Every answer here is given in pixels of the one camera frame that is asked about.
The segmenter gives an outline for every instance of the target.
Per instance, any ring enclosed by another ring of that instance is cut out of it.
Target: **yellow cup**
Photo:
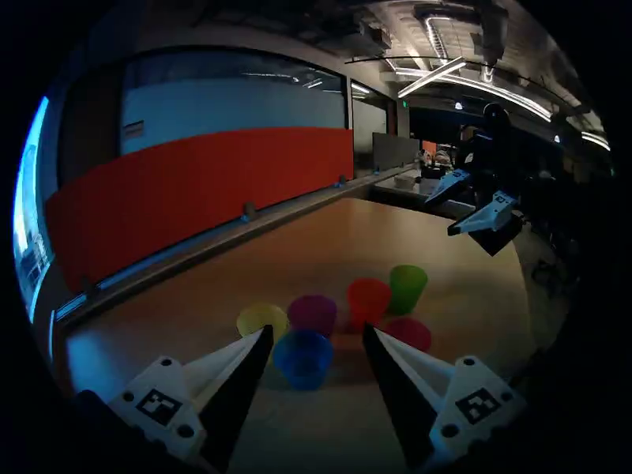
[[[272,325],[276,344],[288,330],[288,316],[273,304],[255,303],[242,310],[237,318],[237,330],[242,337],[256,333],[266,324]]]

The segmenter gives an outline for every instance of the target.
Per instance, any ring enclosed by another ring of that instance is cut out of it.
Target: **blue cup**
[[[333,350],[329,340],[315,331],[290,331],[274,346],[274,366],[297,390],[314,390],[325,381]]]

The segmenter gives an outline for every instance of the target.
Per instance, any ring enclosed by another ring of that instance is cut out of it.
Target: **plastic cup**
[[[336,322],[334,301],[323,295],[305,295],[292,301],[288,319],[292,329],[309,329],[325,337],[331,336]]]
[[[374,278],[360,278],[347,288],[351,327],[361,330],[364,323],[377,324],[389,305],[391,296],[387,284]]]
[[[421,322],[411,318],[398,318],[391,321],[384,332],[422,352],[427,351],[432,342],[430,330]]]
[[[241,337],[256,333],[266,324],[272,325],[276,343],[288,330],[288,316],[273,304],[255,303],[242,310],[237,317],[237,330]]]
[[[411,313],[426,283],[428,283],[428,275],[420,267],[414,265],[394,267],[390,271],[390,289],[393,296],[389,304],[389,313]]]
[[[290,331],[273,350],[274,366],[298,390],[321,386],[332,357],[329,339],[307,329]]]

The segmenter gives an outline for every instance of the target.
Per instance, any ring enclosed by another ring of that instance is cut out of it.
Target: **orange cup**
[[[374,278],[359,278],[347,288],[351,327],[361,331],[364,323],[377,324],[389,306],[389,285]]]

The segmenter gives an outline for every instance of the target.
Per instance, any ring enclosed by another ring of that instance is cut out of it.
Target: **green cup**
[[[390,271],[390,290],[392,292],[390,314],[412,313],[415,305],[428,283],[428,275],[414,265],[398,265]]]

